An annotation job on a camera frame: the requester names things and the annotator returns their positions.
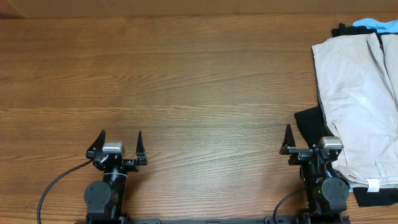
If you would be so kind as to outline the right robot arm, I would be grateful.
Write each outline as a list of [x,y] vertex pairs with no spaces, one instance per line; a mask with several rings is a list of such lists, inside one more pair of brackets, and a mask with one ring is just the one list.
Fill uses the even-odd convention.
[[[327,166],[336,161],[343,150],[343,144],[336,136],[324,136],[310,149],[299,149],[295,145],[291,125],[285,129],[279,154],[289,155],[290,166],[300,167],[300,178],[304,187],[283,198],[272,214],[274,223],[349,223],[341,213],[347,209],[349,184],[340,177],[328,174]],[[299,210],[294,216],[278,217],[279,207],[289,198],[305,192],[307,209]]]

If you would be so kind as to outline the beige shorts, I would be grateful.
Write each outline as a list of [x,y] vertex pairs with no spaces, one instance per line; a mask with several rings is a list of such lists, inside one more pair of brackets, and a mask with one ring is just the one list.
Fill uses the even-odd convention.
[[343,35],[312,46],[334,170],[369,191],[397,187],[397,35]]

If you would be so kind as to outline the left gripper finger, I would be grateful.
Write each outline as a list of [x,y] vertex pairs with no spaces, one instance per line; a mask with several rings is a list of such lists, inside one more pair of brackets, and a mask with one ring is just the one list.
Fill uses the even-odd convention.
[[141,131],[139,131],[139,134],[138,134],[137,146],[136,146],[136,156],[137,157],[145,157],[146,156]]
[[106,131],[103,129],[92,145],[87,149],[88,152],[102,149],[106,138]]

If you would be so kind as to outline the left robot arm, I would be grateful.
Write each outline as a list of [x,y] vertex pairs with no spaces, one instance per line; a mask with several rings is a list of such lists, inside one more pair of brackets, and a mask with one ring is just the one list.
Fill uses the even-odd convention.
[[102,130],[97,139],[86,151],[86,158],[103,172],[103,177],[87,186],[84,200],[87,205],[87,223],[132,223],[123,213],[127,175],[137,172],[140,166],[147,165],[142,134],[138,134],[136,158],[124,158],[124,145],[121,141],[107,142]]

